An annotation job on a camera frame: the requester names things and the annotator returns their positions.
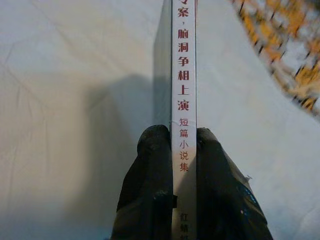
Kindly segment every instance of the orange patterned fabric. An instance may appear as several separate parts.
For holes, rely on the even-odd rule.
[[[305,0],[232,0],[283,92],[320,120],[320,14]]]

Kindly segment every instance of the book spine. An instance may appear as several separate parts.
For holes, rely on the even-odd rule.
[[[172,239],[195,240],[196,220],[196,0],[172,0],[171,150]]]

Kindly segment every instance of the black glove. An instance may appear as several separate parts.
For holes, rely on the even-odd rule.
[[[111,240],[170,240],[174,198],[168,129],[146,129],[137,153],[123,181]],[[197,130],[196,175],[197,239],[273,239],[248,180],[206,128]]]

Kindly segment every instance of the white sheet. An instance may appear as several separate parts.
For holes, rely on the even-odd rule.
[[[153,118],[159,0],[0,2],[0,239],[111,233]],[[270,79],[228,1],[198,2],[198,125],[245,175],[275,239],[320,239],[320,124]]]

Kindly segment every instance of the book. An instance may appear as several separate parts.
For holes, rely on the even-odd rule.
[[[196,0],[172,0],[171,151],[172,239],[197,237]]]

